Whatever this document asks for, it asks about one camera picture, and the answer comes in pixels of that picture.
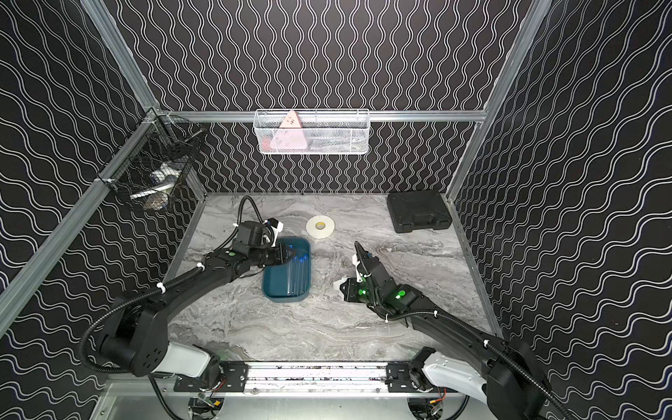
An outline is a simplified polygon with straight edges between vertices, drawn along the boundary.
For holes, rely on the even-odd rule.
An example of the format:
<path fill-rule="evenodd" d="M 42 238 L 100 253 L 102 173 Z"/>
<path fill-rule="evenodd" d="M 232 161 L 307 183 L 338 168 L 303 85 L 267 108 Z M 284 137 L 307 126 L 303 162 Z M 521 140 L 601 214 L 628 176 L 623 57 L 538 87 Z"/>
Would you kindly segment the white tape roll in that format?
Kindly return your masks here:
<path fill-rule="evenodd" d="M 314 239 L 326 239 L 334 233 L 335 221 L 326 215 L 316 215 L 306 222 L 306 232 Z"/>

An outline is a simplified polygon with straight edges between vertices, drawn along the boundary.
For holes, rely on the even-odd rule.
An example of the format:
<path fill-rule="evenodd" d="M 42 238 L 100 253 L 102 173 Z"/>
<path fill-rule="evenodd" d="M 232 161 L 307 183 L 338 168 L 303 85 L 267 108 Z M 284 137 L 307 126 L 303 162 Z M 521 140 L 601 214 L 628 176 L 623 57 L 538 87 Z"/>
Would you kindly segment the pink triangular card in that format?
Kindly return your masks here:
<path fill-rule="evenodd" d="M 290 110 L 275 130 L 269 143 L 272 152 L 301 152 L 308 148 L 303 126 L 296 110 Z"/>

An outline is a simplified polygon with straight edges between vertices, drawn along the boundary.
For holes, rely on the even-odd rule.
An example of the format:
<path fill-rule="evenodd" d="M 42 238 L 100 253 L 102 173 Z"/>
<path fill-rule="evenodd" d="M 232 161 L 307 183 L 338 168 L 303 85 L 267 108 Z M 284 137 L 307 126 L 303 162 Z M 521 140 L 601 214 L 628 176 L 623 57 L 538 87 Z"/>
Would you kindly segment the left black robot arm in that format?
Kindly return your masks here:
<path fill-rule="evenodd" d="M 283 228 L 274 218 L 241 222 L 231 245 L 206 254 L 190 271 L 158 283 L 150 292 L 117 299 L 80 339 L 77 352 L 82 365 L 104 374 L 175 374 L 212 386 L 220 375 L 219 356 L 170 341 L 168 325 L 192 303 L 251 269 L 290 262 L 292 250 L 278 241 Z"/>

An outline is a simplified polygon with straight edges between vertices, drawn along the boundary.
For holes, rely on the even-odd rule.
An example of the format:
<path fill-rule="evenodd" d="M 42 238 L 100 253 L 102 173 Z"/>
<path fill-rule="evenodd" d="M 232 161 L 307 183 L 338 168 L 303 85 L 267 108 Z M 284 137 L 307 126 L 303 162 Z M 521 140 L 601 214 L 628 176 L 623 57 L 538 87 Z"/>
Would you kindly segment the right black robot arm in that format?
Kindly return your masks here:
<path fill-rule="evenodd" d="M 341 285 L 346 302 L 367 306 L 385 322 L 404 322 L 446 348 L 416 358 L 423 386 L 451 389 L 488 406 L 498 419 L 540 419 L 544 404 L 574 416 L 552 392 L 531 347 L 505 341 L 436 305 L 415 287 L 397 283 L 378 257 L 355 244 L 355 276 Z"/>

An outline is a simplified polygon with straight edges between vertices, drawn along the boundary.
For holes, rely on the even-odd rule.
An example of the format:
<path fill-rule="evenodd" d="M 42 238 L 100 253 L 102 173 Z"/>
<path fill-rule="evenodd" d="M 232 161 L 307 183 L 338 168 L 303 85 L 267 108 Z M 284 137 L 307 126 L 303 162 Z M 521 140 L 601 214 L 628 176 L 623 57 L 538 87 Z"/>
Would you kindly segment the blue capped test tube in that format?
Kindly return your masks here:
<path fill-rule="evenodd" d="M 300 265 L 300 260 L 301 260 L 301 259 L 302 259 L 302 257 L 296 257 L 296 266 L 295 266 L 295 268 L 296 268 L 296 275 L 295 275 L 295 278 L 294 278 L 294 280 L 295 280 L 295 283 L 294 283 L 294 286 L 295 286 L 295 290 L 294 290 L 294 292 L 295 292 L 295 294 L 294 294 L 294 295 L 295 295 L 295 296 L 299 296 L 299 295 L 302 295 L 302 294 L 303 294 L 303 293 L 301 293 L 301 290 L 300 290 L 300 288 L 301 288 L 301 286 L 300 286 L 300 278 L 301 278 L 301 265 Z"/>
<path fill-rule="evenodd" d="M 304 255 L 300 260 L 301 265 L 301 278 L 300 278 L 300 290 L 301 293 L 306 293 L 310 288 L 311 283 L 311 262 L 310 256 Z"/>
<path fill-rule="evenodd" d="M 295 275 L 296 275 L 296 257 L 292 258 L 288 264 L 287 268 L 287 295 L 288 296 L 293 296 L 295 294 Z"/>

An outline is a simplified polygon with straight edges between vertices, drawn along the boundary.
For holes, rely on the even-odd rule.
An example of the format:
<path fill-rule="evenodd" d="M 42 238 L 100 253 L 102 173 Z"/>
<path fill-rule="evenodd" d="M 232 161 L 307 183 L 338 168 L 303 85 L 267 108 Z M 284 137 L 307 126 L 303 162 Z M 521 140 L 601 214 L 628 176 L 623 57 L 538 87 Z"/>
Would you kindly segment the white wipe cloth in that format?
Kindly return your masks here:
<path fill-rule="evenodd" d="M 341 278 L 341 279 L 335 281 L 334 282 L 334 290 L 336 290 L 336 292 L 342 292 L 342 289 L 343 289 L 342 285 L 344 285 L 347 281 L 348 281 L 348 278 Z"/>

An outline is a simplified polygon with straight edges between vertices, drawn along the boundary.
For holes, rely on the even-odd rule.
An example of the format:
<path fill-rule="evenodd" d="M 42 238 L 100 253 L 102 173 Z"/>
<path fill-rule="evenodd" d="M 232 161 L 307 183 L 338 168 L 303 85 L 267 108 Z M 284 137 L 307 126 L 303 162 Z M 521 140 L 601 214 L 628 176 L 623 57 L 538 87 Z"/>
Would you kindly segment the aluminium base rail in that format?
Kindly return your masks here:
<path fill-rule="evenodd" d="M 437 397 L 444 391 L 485 401 L 488 382 L 462 360 L 433 353 L 421 362 L 223 362 L 214 391 L 176 374 L 157 378 L 166 396 Z"/>

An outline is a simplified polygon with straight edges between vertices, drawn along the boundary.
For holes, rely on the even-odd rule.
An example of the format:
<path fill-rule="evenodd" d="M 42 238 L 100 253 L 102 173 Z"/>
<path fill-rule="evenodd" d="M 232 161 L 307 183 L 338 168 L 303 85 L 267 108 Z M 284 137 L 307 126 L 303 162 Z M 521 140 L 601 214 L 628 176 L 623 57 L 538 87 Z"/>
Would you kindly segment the black plastic case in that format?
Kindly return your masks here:
<path fill-rule="evenodd" d="M 453 218 L 439 192 L 392 192 L 387 197 L 387 206 L 397 234 L 420 229 L 444 230 L 453 224 Z"/>

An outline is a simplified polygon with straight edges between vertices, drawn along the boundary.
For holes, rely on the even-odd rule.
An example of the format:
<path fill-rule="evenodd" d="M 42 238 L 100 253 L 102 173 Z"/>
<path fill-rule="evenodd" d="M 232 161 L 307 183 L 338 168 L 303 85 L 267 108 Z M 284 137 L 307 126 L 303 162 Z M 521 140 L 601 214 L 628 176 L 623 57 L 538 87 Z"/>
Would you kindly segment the teal plastic tray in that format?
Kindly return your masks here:
<path fill-rule="evenodd" d="M 305 255 L 310 256 L 311 259 L 311 243 L 303 237 L 290 236 L 285 238 L 280 238 L 278 240 L 280 245 L 292 246 L 296 251 L 296 257 L 303 257 Z M 310 283 L 310 288 L 306 293 L 303 293 L 299 296 L 288 296 L 287 295 L 287 268 L 288 264 L 283 264 L 280 266 L 268 267 L 264 270 L 264 276 L 262 277 L 262 293 L 264 296 L 272 302 L 275 303 L 296 303 L 304 300 L 310 292 L 312 283 Z"/>

